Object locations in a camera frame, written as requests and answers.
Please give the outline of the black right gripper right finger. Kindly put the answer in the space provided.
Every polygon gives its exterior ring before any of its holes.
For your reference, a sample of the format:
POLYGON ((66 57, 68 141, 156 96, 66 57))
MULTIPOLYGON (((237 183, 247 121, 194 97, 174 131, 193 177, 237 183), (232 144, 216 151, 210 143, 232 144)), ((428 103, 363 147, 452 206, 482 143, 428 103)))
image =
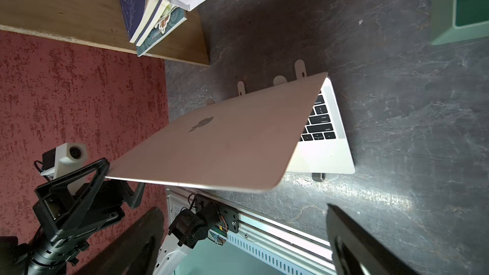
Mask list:
POLYGON ((339 206, 328 205, 326 226, 337 274, 417 274, 339 206))

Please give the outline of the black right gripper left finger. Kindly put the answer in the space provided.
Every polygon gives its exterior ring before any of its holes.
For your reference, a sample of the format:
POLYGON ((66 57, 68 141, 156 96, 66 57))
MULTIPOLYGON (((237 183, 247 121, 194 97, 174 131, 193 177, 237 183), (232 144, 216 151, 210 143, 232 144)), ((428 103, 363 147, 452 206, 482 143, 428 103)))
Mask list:
POLYGON ((154 207, 77 274, 152 274, 164 239, 164 214, 154 207))

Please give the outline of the silver laptop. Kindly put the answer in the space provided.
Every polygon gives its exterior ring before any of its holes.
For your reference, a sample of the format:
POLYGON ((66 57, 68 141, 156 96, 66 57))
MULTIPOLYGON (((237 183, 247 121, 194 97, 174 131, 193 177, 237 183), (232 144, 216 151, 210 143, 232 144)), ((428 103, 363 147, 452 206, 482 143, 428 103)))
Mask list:
POLYGON ((113 161, 108 178, 263 192, 287 172, 355 173, 327 73, 187 113, 113 161))

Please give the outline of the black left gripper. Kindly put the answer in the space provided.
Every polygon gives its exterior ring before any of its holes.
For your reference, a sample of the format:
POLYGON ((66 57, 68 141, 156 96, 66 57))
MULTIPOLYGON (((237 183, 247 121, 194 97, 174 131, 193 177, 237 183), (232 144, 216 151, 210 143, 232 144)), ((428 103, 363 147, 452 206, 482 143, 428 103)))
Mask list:
POLYGON ((145 183, 132 189, 127 181, 107 179, 107 159, 99 159, 53 182, 39 186, 34 205, 45 237, 80 237, 118 224, 123 205, 141 205, 145 183))

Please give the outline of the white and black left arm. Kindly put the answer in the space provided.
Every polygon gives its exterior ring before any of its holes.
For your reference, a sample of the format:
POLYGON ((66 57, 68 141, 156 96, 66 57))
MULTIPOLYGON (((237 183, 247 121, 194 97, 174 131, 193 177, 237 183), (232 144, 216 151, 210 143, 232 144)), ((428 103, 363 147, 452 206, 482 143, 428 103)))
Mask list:
POLYGON ((1 274, 65 274, 89 248, 91 235, 124 218, 123 204, 139 207, 145 184, 132 189, 126 181, 107 180, 109 169, 102 158, 37 187, 33 210, 40 226, 29 243, 1 237, 1 274))

